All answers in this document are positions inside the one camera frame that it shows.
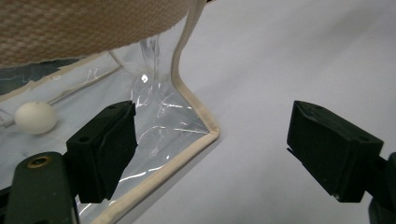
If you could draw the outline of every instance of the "beige fabric cover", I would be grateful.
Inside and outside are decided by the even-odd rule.
[[[0,0],[0,67],[90,55],[166,31],[191,0]]]

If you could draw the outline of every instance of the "white table surface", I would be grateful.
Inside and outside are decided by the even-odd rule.
[[[369,223],[286,150],[294,100],[322,105],[396,151],[396,2],[216,0],[181,73],[220,139],[120,223]]]

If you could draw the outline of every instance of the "clear plastic bag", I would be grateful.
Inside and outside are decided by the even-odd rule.
[[[180,152],[210,134],[213,128],[208,128],[172,79],[173,60],[178,60],[175,51],[180,37],[186,33],[186,22],[192,22],[193,27],[196,22],[193,18],[197,19],[199,14],[189,16],[192,19],[186,16],[164,33],[120,49],[75,61],[37,64],[27,72],[26,66],[23,73],[15,68],[0,70],[0,85],[7,85],[12,79],[17,87],[0,96],[0,189],[11,185],[13,171],[20,161],[45,151],[65,153],[67,139],[103,108],[132,100],[136,106],[138,147],[111,201],[84,204],[77,199],[81,222],[90,223],[131,189],[160,172]],[[60,63],[71,64],[57,68]],[[58,122],[47,133],[24,133],[14,123],[16,110],[34,101],[52,105],[57,113]]]

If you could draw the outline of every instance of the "beige fabric trim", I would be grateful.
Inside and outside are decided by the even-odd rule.
[[[93,221],[94,224],[114,223],[133,209],[138,203],[144,200],[151,192],[158,188],[163,182],[169,179],[175,172],[182,168],[187,162],[193,159],[198,153],[210,145],[219,137],[219,126],[215,122],[212,115],[208,112],[205,106],[196,98],[192,92],[187,88],[180,78],[178,72],[180,54],[186,46],[187,41],[192,33],[195,24],[198,22],[202,10],[205,6],[205,0],[193,0],[189,17],[186,21],[186,26],[183,30],[182,36],[177,44],[173,61],[172,61],[172,81],[180,94],[189,102],[191,107],[195,110],[197,115],[201,118],[206,128],[210,131],[209,134],[201,137],[189,147],[180,152],[172,160],[166,163],[163,168],[156,171],[149,178],[145,179],[134,189],[131,189],[124,196],[111,204],[97,219]]]
[[[184,18],[192,0],[0,0],[0,67],[130,45]]]

